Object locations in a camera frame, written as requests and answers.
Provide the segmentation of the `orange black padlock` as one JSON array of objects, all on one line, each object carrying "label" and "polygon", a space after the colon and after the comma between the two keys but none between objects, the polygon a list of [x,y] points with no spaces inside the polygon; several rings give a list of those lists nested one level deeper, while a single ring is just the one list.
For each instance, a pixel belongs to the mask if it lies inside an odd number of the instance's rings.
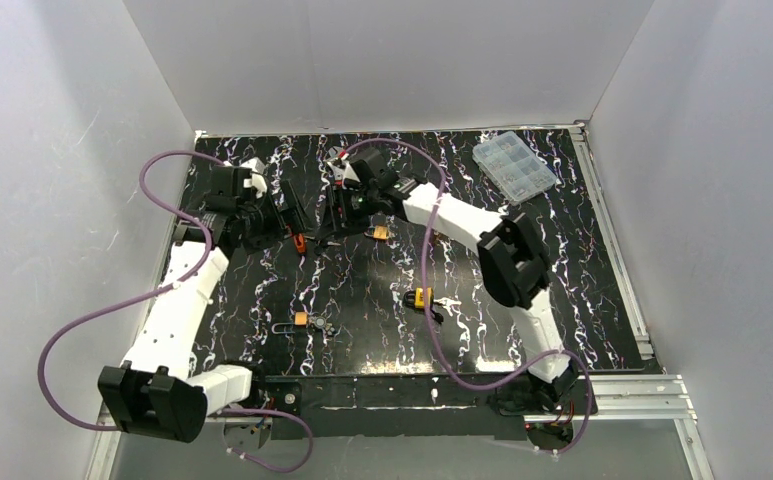
[{"label": "orange black padlock", "polygon": [[307,239],[302,233],[294,234],[292,236],[294,246],[299,255],[305,256],[307,253]]}]

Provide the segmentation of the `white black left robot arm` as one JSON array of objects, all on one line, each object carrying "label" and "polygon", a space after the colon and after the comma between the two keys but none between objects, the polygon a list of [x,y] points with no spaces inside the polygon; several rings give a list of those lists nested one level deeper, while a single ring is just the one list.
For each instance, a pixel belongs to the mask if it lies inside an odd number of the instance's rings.
[{"label": "white black left robot arm", "polygon": [[206,418],[251,394],[253,369],[229,361],[193,376],[190,356],[213,292],[237,254],[261,253],[310,229],[309,216],[287,181],[283,196],[269,190],[265,166],[215,166],[200,209],[211,234],[179,222],[163,280],[179,287],[156,298],[134,344],[117,367],[106,366],[98,389],[118,430],[193,441]]}]

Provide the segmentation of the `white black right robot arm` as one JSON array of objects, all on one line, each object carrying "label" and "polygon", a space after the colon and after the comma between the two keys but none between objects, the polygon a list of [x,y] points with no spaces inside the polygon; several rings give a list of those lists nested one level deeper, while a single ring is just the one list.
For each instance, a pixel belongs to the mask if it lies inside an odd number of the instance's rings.
[{"label": "white black right robot arm", "polygon": [[376,214],[430,225],[477,256],[486,292],[509,313],[529,357],[523,371],[534,398],[552,408],[568,393],[577,368],[550,311],[552,262],[526,214],[502,215],[441,193],[421,176],[400,174],[376,148],[334,149],[326,166],[320,244],[363,233]]}]

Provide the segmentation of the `small brass padlock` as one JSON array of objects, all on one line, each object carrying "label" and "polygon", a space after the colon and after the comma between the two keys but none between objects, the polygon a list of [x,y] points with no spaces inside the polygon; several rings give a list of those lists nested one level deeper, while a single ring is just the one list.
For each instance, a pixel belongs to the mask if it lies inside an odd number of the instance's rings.
[{"label": "small brass padlock", "polygon": [[386,242],[392,239],[395,234],[386,225],[375,225],[365,232],[365,236],[376,241]]}]

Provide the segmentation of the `long shackle orange padlock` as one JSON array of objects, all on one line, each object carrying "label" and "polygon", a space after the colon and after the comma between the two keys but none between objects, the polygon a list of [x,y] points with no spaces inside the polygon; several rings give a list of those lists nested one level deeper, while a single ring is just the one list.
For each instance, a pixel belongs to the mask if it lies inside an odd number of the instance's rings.
[{"label": "long shackle orange padlock", "polygon": [[293,335],[298,330],[304,329],[309,323],[307,312],[296,312],[288,322],[274,323],[271,325],[271,333],[275,335]]}]

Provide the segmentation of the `yellow padlock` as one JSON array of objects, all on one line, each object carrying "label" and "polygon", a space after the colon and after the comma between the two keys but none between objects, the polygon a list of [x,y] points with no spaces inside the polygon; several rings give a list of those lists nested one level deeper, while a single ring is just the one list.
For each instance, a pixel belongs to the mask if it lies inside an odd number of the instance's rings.
[{"label": "yellow padlock", "polygon": [[444,322],[444,316],[436,310],[436,307],[441,306],[442,303],[434,298],[432,288],[415,288],[406,291],[402,297],[402,305],[420,314],[429,310],[431,318],[438,325],[442,325]]}]

